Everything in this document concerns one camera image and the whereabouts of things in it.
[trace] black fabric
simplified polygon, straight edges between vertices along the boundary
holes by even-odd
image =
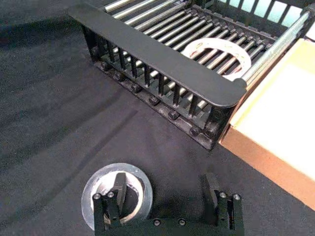
[[[96,69],[85,47],[66,17],[1,32],[0,235],[92,236],[81,194],[116,162],[149,177],[151,217],[201,220],[210,171],[243,196],[246,235],[315,235],[311,209],[224,148],[206,151]]]

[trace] black bolt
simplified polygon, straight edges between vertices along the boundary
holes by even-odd
[[[151,97],[149,98],[149,102],[151,103],[151,105],[156,106],[156,105],[160,102],[160,100],[157,99],[157,98],[154,97],[154,96],[151,96]]]
[[[193,136],[198,136],[201,132],[201,129],[198,127],[198,126],[193,126],[191,129],[190,129],[190,133],[193,135]]]
[[[179,113],[176,112],[176,111],[171,111],[171,112],[168,113],[168,117],[171,120],[176,120],[179,117]]]
[[[159,226],[159,225],[161,224],[161,221],[158,220],[158,219],[155,219],[155,220],[153,221],[153,224],[154,224],[155,226]]]
[[[179,224],[180,226],[184,226],[184,225],[186,224],[186,220],[184,220],[184,219],[179,219],[179,220],[178,220],[178,224]]]
[[[131,89],[134,93],[138,93],[142,90],[141,86],[137,85],[137,84],[134,84],[131,86]]]
[[[109,71],[111,68],[112,68],[112,66],[110,65],[110,64],[108,64],[107,62],[102,62],[101,64],[100,64],[100,68],[103,70],[103,71]]]
[[[118,71],[115,71],[113,74],[112,74],[113,78],[115,80],[118,80],[119,82],[122,82],[124,81],[126,78],[125,78],[125,75],[118,72]]]

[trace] brown cardboard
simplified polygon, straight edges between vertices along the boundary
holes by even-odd
[[[230,121],[221,144],[315,210],[315,44],[300,39]]]

